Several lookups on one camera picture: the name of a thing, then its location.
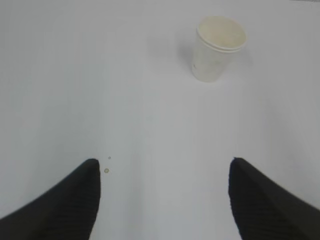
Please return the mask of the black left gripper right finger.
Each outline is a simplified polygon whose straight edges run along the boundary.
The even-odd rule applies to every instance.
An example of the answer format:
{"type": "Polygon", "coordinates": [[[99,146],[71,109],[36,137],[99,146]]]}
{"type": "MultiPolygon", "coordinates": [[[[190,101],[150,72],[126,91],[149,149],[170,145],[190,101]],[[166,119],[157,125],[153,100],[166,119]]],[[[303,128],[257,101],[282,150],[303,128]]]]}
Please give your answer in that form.
{"type": "Polygon", "coordinates": [[[228,195],[243,240],[318,240],[320,211],[243,158],[230,163],[228,195]]]}

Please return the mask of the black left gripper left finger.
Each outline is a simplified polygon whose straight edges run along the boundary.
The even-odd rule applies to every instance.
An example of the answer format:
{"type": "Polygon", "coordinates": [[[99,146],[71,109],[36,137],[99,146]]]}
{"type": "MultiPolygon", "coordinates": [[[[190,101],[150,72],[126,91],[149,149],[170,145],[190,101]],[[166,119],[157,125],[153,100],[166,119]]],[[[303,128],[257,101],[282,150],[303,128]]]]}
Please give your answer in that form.
{"type": "Polygon", "coordinates": [[[88,240],[101,198],[97,159],[88,159],[37,199],[0,220],[2,240],[88,240]]]}

